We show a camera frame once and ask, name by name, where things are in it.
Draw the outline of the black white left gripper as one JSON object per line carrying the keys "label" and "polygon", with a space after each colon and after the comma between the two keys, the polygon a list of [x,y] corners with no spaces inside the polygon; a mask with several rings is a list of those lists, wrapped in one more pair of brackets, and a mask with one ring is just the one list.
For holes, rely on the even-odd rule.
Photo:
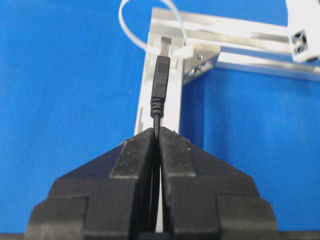
{"label": "black white left gripper", "polygon": [[320,2],[287,0],[288,40],[294,62],[320,57]]}

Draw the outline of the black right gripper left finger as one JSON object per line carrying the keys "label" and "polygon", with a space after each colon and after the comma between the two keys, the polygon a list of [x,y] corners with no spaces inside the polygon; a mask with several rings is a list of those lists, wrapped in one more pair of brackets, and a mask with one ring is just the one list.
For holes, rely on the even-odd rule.
{"label": "black right gripper left finger", "polygon": [[27,240],[132,240],[152,229],[154,130],[57,178],[33,208]]}

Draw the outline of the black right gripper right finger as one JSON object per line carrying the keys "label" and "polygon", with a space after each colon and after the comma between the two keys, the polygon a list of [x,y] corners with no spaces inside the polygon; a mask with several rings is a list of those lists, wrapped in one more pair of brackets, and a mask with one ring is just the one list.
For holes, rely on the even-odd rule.
{"label": "black right gripper right finger", "polygon": [[163,230],[174,240],[276,240],[271,204],[253,179],[186,138],[159,131]]}

